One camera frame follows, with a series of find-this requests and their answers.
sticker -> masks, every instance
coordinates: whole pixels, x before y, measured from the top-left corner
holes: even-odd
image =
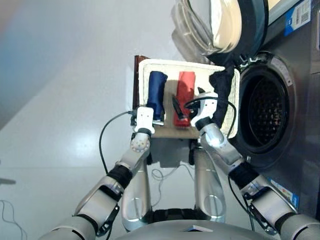
[[[275,186],[291,203],[292,205],[298,209],[299,207],[299,197],[298,195],[294,194],[293,192],[289,191],[288,189],[284,188],[281,186],[279,183],[273,181],[270,179],[270,182],[272,183],[273,186]]]
[[[286,85],[290,87],[293,84],[293,82],[286,65],[279,58],[275,56],[271,60],[271,65],[273,65],[276,69],[279,70],[279,72],[282,74],[282,77],[286,82]]]
[[[307,24],[311,20],[311,1],[304,0],[285,14],[284,36]]]

black cloth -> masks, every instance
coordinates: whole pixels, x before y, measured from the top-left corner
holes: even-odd
[[[228,101],[228,97],[231,91],[231,83],[235,74],[235,66],[228,64],[223,71],[216,71],[209,76],[209,82],[214,87],[214,92],[218,94],[218,98]],[[225,120],[225,116],[228,110],[228,104],[222,103],[218,100],[216,111],[213,114],[213,122],[221,128],[222,123]]]

cable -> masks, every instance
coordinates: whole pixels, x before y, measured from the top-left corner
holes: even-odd
[[[107,169],[107,165],[106,165],[106,162],[105,162],[105,159],[104,159],[104,155],[102,153],[102,147],[101,147],[101,142],[102,142],[102,136],[104,134],[104,131],[106,129],[106,127],[115,119],[123,116],[123,115],[126,115],[126,114],[132,114],[133,111],[125,111],[125,112],[122,112],[120,114],[118,114],[117,116],[114,116],[113,118],[111,118],[102,128],[101,130],[101,133],[100,133],[100,137],[99,137],[99,152],[100,152],[100,157],[101,157],[101,160],[102,160],[102,164],[103,164],[103,167],[104,167],[104,170],[105,170],[105,174],[108,174],[108,169]]]
[[[193,99],[191,101],[188,101],[184,105],[184,107],[186,109],[188,109],[190,107],[190,105],[192,105],[192,104],[194,104],[196,102],[199,102],[201,100],[207,100],[207,99],[217,100],[217,101],[220,101],[220,102],[222,102],[224,104],[227,104],[227,105],[232,107],[232,109],[233,109],[233,119],[232,119],[232,123],[231,123],[230,129],[228,131],[228,134],[226,135],[226,137],[228,138],[230,136],[230,134],[231,134],[232,129],[234,128],[234,125],[235,125],[235,122],[236,122],[236,117],[237,117],[237,108],[231,102],[229,102],[228,100],[225,100],[225,99],[214,97],[214,96],[205,96],[205,97],[199,97],[199,98]]]
[[[248,214],[252,231],[255,231],[255,225],[254,225],[253,219],[256,220],[258,222],[258,224],[264,229],[264,226],[262,225],[262,223],[260,221],[258,221],[256,219],[256,217],[254,215],[252,215],[251,212],[249,212],[249,206],[248,206],[247,200],[245,198],[243,198],[247,208],[245,208],[245,206],[240,202],[239,198],[237,197],[237,195],[231,185],[230,176],[228,176],[228,183],[229,183],[229,187],[230,187],[230,190],[231,190],[234,198],[236,199],[238,204],[241,206],[241,208],[246,212],[246,214]]]
[[[238,202],[238,204],[241,206],[241,208],[250,216],[251,213],[245,208],[245,206],[240,202],[239,198],[237,197],[237,195],[231,185],[230,176],[228,176],[228,183],[229,183],[230,190],[231,190],[233,196],[235,197],[235,200]]]
[[[250,209],[249,209],[249,205],[248,205],[247,199],[245,199],[244,196],[242,196],[242,197],[243,197],[243,201],[244,201],[244,204],[245,204],[245,206],[246,206],[246,209],[247,209],[248,212],[249,212]],[[251,230],[252,230],[253,232],[255,232],[256,230],[255,230],[254,219],[253,219],[253,217],[252,217],[251,214],[249,215],[249,219],[250,219]]]
[[[113,226],[113,223],[112,223],[112,224],[110,225],[110,227],[109,227],[108,235],[106,236],[106,239],[105,239],[105,240],[109,240],[110,235],[111,235],[111,231],[112,231],[112,226]]]
[[[7,200],[0,200],[0,202],[3,204],[2,214],[1,214],[2,220],[3,220],[5,223],[16,225],[16,226],[20,229],[20,232],[21,232],[21,240],[24,239],[24,234],[25,234],[25,239],[28,240],[28,234],[27,234],[27,232],[26,232],[26,231],[16,222],[16,220],[15,220],[15,208],[14,208],[13,204],[12,204],[11,202],[7,201]],[[5,217],[4,217],[6,203],[9,204],[9,205],[11,206],[11,208],[12,208],[12,221],[6,220]]]
[[[156,181],[159,181],[159,185],[158,185],[159,198],[158,198],[158,200],[156,201],[155,204],[152,204],[152,207],[155,207],[155,206],[158,205],[158,204],[160,203],[160,201],[161,201],[161,198],[162,198],[161,186],[162,186],[162,184],[164,183],[164,180],[166,180],[168,177],[170,177],[170,176],[171,176],[178,168],[180,168],[181,166],[184,166],[184,167],[187,169],[187,171],[188,171],[191,179],[194,181],[194,180],[195,180],[194,177],[192,176],[192,174],[191,174],[189,168],[187,167],[187,165],[185,165],[185,164],[180,164],[179,166],[177,166],[177,167],[175,167],[174,169],[172,169],[172,170],[171,170],[168,174],[166,174],[166,175],[164,175],[164,174],[162,173],[162,171],[160,171],[159,169],[156,169],[156,168],[152,169],[152,171],[151,171],[151,176],[152,176],[152,178],[153,178],[154,180],[156,180]]]

red object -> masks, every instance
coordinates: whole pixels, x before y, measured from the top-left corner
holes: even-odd
[[[179,74],[178,86],[176,88],[176,99],[179,102],[179,106],[183,114],[187,117],[180,120],[176,112],[174,112],[173,124],[176,127],[189,127],[190,110],[184,108],[184,105],[194,99],[195,95],[195,81],[196,75],[193,71],[181,71]]]

white tray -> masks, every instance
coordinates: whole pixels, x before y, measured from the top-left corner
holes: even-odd
[[[223,71],[222,66],[208,65],[186,61],[145,59],[139,63],[139,104],[145,106],[148,101],[149,76],[151,71],[160,71],[168,76],[164,87],[163,107],[165,111],[164,126],[155,126],[153,138],[176,138],[176,139],[197,139],[199,131],[194,127],[176,127],[174,125],[174,107],[172,95],[177,94],[179,72],[187,71],[195,73],[194,94],[198,95],[198,87],[206,92],[213,92],[214,88],[209,83],[209,76],[214,72]],[[229,138],[233,138],[238,131],[238,109],[239,109],[239,85],[240,73],[234,70],[231,92],[228,100],[237,109],[236,120]],[[229,106],[222,124],[222,132],[226,135],[230,129],[234,113]]]

